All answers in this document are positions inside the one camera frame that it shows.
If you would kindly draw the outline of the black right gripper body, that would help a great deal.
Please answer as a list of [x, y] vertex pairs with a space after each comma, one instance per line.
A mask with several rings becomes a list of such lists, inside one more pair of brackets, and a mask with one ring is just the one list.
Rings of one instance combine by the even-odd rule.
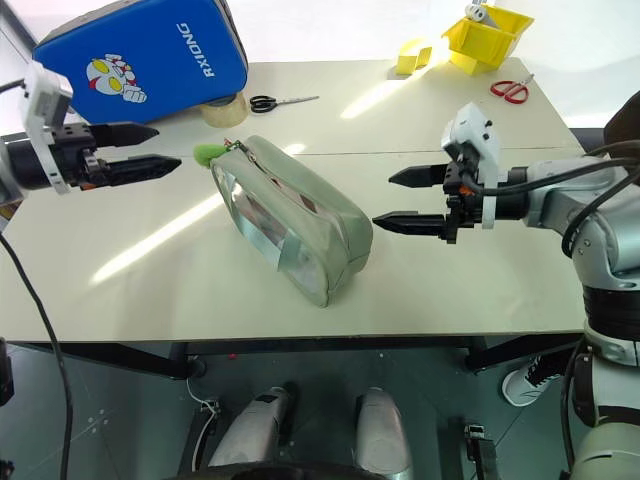
[[478, 181], [479, 160], [475, 149], [461, 149], [445, 170], [443, 191], [447, 195], [449, 211], [445, 216], [442, 239], [448, 244], [456, 243], [459, 229], [473, 228], [481, 222], [483, 197], [469, 187], [469, 184], [481, 185]]

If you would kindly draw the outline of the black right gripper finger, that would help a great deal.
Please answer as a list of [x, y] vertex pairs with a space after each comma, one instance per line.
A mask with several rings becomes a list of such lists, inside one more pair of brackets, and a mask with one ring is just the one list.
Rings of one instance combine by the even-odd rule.
[[410, 166], [390, 176], [388, 182], [408, 188], [429, 188], [444, 182], [447, 168], [447, 164]]
[[420, 214], [417, 211], [393, 211], [374, 217], [372, 222], [397, 234], [436, 237], [443, 234], [446, 224], [443, 215]]

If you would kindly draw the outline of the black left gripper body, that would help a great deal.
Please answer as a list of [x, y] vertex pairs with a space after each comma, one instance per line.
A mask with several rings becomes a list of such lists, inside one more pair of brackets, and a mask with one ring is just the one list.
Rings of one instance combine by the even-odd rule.
[[110, 168], [95, 154], [109, 146], [110, 134], [110, 124], [72, 123], [51, 130], [50, 149], [68, 186], [91, 190], [110, 185]]

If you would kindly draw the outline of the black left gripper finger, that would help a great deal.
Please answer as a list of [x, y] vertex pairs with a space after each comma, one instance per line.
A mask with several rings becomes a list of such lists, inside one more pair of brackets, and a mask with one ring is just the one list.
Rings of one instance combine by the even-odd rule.
[[155, 128], [134, 122], [105, 123], [91, 126], [97, 148], [126, 147], [141, 144], [159, 134]]
[[143, 155], [108, 162], [105, 174], [108, 186], [121, 186], [162, 178], [182, 164], [178, 158], [164, 155]]

